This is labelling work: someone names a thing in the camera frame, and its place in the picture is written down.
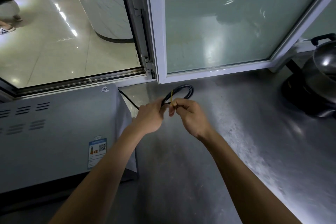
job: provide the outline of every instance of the black power cord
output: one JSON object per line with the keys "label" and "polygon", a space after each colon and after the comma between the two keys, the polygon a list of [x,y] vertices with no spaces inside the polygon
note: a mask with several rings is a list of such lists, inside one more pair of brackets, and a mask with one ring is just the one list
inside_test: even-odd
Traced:
{"label": "black power cord", "polygon": [[[185,85],[180,85],[178,87],[176,87],[175,89],[172,90],[172,92],[169,92],[166,97],[162,100],[162,103],[161,103],[161,106],[163,106],[164,104],[170,104],[170,102],[167,102],[166,101],[168,99],[170,99],[173,95],[175,95],[176,93],[180,92],[182,89],[188,89],[189,92],[188,94],[184,97],[185,99],[189,99],[191,98],[191,96],[194,94],[194,87],[191,86],[191,85],[188,85],[188,84],[185,84]],[[134,107],[136,109],[139,110],[139,107],[125,94],[123,93],[121,90],[119,90],[119,92],[125,97],[127,98],[127,100],[132,104],[134,105]]]}

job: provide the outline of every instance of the vent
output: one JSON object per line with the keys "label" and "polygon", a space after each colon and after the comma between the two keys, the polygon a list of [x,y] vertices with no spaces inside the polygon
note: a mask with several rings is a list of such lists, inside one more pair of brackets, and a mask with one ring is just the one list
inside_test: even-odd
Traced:
{"label": "vent", "polygon": [[10,110],[2,110],[0,111],[0,118],[8,117],[10,114]]}
{"label": "vent", "polygon": [[30,110],[30,105],[29,106],[23,106],[23,107],[19,107],[15,113],[15,115],[20,115],[20,114],[24,114],[24,113],[28,113]]}
{"label": "vent", "polygon": [[36,130],[44,127],[45,120],[36,120],[31,122],[29,130]]}
{"label": "vent", "polygon": [[49,108],[50,102],[37,104],[35,111],[46,110]]}
{"label": "vent", "polygon": [[7,130],[6,135],[13,135],[13,134],[21,133],[24,126],[25,126],[24,124],[16,124],[16,125],[10,126]]}

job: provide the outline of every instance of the triangle warning label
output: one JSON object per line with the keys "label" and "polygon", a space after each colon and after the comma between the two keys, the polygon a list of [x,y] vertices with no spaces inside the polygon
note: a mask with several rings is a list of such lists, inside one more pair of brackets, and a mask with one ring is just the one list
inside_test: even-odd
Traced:
{"label": "triangle warning label", "polygon": [[106,88],[106,86],[104,86],[104,88],[102,88],[101,91],[99,91],[99,92],[107,92],[107,91],[108,91],[108,89]]}

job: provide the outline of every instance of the person's left hand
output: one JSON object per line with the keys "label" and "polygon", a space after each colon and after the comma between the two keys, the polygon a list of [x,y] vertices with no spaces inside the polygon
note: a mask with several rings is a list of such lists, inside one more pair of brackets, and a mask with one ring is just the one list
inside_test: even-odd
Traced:
{"label": "person's left hand", "polygon": [[132,125],[141,131],[143,135],[157,131],[163,121],[163,114],[166,111],[168,104],[161,107],[163,98],[159,98],[152,103],[141,105],[136,118]]}

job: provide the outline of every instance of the person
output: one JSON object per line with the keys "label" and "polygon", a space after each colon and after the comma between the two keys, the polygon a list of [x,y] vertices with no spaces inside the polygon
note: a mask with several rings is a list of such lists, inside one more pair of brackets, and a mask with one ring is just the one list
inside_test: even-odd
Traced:
{"label": "person", "polygon": [[[0,17],[13,17],[15,21],[21,22],[19,16],[20,8],[15,0],[0,0]],[[14,31],[16,28],[0,20],[0,35]]]}
{"label": "person", "polygon": [[[162,99],[140,106],[137,117],[56,212],[49,224],[103,223],[133,150],[143,136],[160,128],[168,105]],[[212,155],[242,223],[301,223],[240,160],[208,122],[199,104],[177,98],[169,116],[181,117],[186,130]]]}

